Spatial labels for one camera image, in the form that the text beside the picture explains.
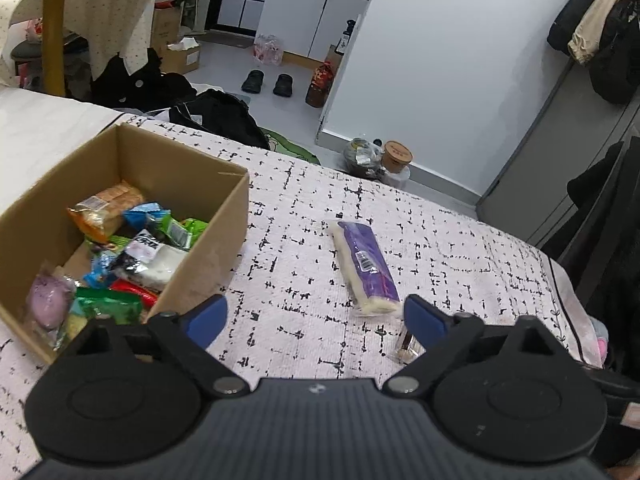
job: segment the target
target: green rug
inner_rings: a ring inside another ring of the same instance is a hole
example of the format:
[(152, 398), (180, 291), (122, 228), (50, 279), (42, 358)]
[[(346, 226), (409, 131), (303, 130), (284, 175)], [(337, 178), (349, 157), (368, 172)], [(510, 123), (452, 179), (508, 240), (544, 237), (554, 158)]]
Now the green rug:
[(311, 164), (317, 164), (320, 166), (318, 158), (308, 150), (301, 148), (297, 144), (294, 144), (290, 140), (285, 139), (280, 134), (267, 130), (266, 128), (260, 128), (264, 134), (269, 137), (269, 146), (272, 152), (283, 153), (284, 155), (292, 156), (293, 158), (301, 158)]

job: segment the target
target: bedspread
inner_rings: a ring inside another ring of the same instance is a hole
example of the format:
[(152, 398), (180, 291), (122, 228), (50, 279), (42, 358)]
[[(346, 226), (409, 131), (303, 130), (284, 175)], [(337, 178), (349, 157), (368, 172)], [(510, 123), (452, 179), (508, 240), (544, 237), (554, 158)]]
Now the bedspread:
[[(593, 328), (564, 271), (523, 241), (417, 196), (334, 170), (169, 123), (140, 126), (248, 168), (247, 238), (226, 290), (229, 316), (209, 352), (255, 386), (260, 377), (374, 377), (401, 330), (391, 317), (362, 318), (338, 268), (327, 222), (371, 225), (401, 298), (416, 293), (446, 312), (488, 324), (538, 316), (578, 360), (598, 365)], [(215, 181), (203, 182), (215, 186)], [(23, 401), (42, 366), (0, 324), (0, 478), (38, 459)]]

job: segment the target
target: pair of black slippers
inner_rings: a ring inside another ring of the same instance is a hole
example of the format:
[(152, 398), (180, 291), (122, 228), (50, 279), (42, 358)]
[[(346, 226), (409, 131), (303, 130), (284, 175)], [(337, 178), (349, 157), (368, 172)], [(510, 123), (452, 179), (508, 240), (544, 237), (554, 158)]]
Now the pair of black slippers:
[[(249, 75), (242, 83), (242, 91), (248, 94), (259, 94), (262, 89), (264, 73), (262, 70), (251, 70)], [(293, 78), (289, 74), (280, 74), (276, 85), (273, 87), (273, 93), (280, 97), (291, 97), (293, 93)]]

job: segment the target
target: red snack package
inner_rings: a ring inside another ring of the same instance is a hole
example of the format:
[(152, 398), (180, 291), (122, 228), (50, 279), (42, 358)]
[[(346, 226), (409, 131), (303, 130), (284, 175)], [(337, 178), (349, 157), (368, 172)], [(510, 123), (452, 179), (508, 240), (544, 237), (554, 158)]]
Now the red snack package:
[(113, 282), (109, 288), (111, 290), (119, 290), (120, 292), (133, 292), (134, 294), (139, 295), (142, 300), (142, 305), (146, 309), (150, 309), (158, 300), (158, 297), (152, 292), (146, 290), (146, 288), (129, 283), (127, 280), (123, 280), (121, 278), (118, 278)]

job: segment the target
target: brown lid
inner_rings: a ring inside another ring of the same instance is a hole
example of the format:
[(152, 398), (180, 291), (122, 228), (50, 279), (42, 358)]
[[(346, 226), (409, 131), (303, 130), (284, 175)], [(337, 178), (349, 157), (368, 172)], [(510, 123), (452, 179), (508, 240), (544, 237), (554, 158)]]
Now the brown lid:
[(397, 140), (390, 140), (385, 143), (385, 152), (391, 157), (396, 163), (401, 164), (402, 166), (406, 166), (409, 162), (411, 162), (414, 156), (407, 149), (404, 144), (401, 144)]

